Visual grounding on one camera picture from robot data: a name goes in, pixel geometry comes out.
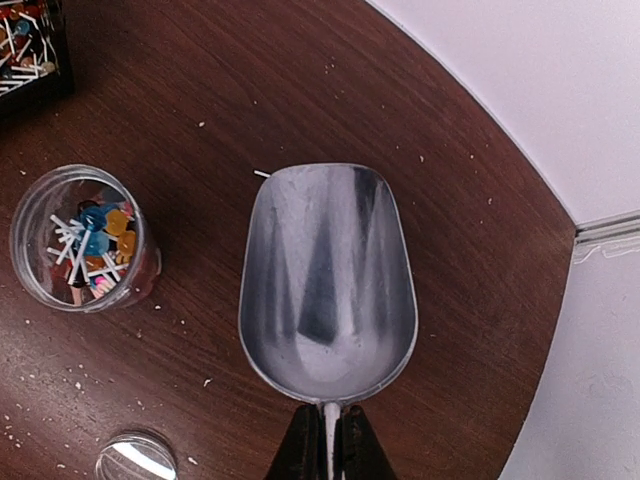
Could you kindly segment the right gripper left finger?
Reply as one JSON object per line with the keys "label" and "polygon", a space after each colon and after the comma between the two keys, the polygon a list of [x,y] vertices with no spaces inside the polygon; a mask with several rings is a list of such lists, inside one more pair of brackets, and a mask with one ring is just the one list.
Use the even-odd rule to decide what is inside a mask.
{"label": "right gripper left finger", "polygon": [[265,480],[316,480],[320,415],[313,405],[296,409]]}

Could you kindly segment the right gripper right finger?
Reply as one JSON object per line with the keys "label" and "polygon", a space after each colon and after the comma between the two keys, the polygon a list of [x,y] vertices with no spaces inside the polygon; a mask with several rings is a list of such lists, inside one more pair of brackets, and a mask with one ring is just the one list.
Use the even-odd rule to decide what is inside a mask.
{"label": "right gripper right finger", "polygon": [[339,478],[346,480],[390,480],[395,472],[364,409],[359,405],[344,411],[339,425]]}

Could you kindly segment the metal scoop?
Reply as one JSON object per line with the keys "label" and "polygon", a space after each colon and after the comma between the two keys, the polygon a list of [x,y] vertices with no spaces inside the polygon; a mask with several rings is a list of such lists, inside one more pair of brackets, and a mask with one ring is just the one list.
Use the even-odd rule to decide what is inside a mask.
{"label": "metal scoop", "polygon": [[238,330],[267,384],[318,407],[326,474],[344,478],[342,410],[401,374],[419,331],[398,207],[379,173],[319,163],[267,176],[249,222]]}

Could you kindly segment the clear plastic jar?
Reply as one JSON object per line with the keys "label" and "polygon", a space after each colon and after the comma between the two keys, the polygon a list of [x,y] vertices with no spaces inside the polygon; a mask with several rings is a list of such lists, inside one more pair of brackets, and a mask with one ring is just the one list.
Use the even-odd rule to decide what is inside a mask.
{"label": "clear plastic jar", "polygon": [[10,252],[25,290],[66,312],[135,303],[162,271],[134,196],[110,173],[82,164],[56,168],[27,190],[12,220]]}

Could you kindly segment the black three-compartment candy bin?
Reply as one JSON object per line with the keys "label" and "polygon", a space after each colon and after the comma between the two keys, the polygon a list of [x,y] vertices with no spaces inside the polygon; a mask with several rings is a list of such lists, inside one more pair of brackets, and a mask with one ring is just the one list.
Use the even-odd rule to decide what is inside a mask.
{"label": "black three-compartment candy bin", "polygon": [[1,3],[1,117],[74,91],[60,1]]}

